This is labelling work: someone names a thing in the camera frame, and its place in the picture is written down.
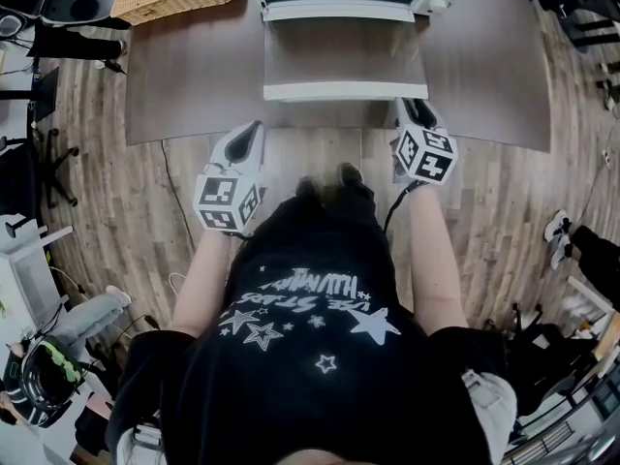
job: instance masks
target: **hand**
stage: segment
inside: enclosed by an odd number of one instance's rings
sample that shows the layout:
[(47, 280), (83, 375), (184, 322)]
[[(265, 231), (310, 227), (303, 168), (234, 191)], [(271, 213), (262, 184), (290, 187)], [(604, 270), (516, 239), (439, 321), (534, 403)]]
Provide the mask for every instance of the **hand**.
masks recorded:
[(26, 355), (21, 343), (13, 343), (9, 348), (11, 348), (13, 355), (15, 355), (16, 357), (24, 358), (24, 356)]

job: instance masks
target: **desk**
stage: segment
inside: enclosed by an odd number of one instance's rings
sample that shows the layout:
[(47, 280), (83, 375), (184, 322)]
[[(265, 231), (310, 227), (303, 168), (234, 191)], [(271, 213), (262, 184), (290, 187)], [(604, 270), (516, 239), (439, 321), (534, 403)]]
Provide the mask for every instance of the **desk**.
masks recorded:
[[(460, 0), (430, 27), (419, 25), (416, 60), (449, 131), (548, 151), (543, 40), (528, 0)], [(265, 109), (263, 86), (264, 26), (245, 0), (141, 24), (129, 54), (127, 142), (223, 132), (256, 119), (267, 127), (393, 127), (388, 103)]]

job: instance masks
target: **white star graphic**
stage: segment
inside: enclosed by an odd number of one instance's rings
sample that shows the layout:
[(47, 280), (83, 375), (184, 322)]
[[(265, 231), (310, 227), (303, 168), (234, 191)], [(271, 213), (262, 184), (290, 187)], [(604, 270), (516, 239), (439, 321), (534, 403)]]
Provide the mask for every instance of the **white star graphic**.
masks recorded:
[(312, 317), (310, 317), (308, 324), (312, 324), (314, 327), (319, 328), (323, 327), (326, 323), (323, 322), (323, 317), (317, 317), (316, 315), (313, 315)]
[(330, 370), (336, 370), (336, 357), (335, 356), (325, 356), (321, 355), (321, 359), (315, 363), (317, 367), (319, 367), (324, 374), (329, 372)]
[(246, 337), (243, 343), (253, 343), (256, 341), (257, 343), (259, 343), (259, 346), (263, 349), (264, 352), (267, 351), (269, 341), (278, 337), (284, 337), (282, 334), (272, 329), (273, 323), (263, 325), (262, 327), (260, 327), (259, 325), (248, 324), (248, 327), (250, 327), (252, 334)]
[(246, 313), (235, 310), (234, 315), (220, 323), (220, 326), (223, 326), (224, 324), (232, 324), (232, 334), (236, 334), (236, 332), (240, 330), (241, 326), (243, 326), (246, 322), (261, 321), (261, 319), (252, 317), (252, 314), (255, 312), (256, 310), (252, 310), (251, 312)]
[(357, 310), (347, 310), (347, 312), (353, 315), (359, 322), (358, 325), (351, 329), (351, 332), (368, 332), (378, 345), (386, 343), (386, 332), (388, 331), (400, 335), (400, 331), (386, 320), (388, 316), (386, 308), (377, 310), (372, 315), (367, 315)]

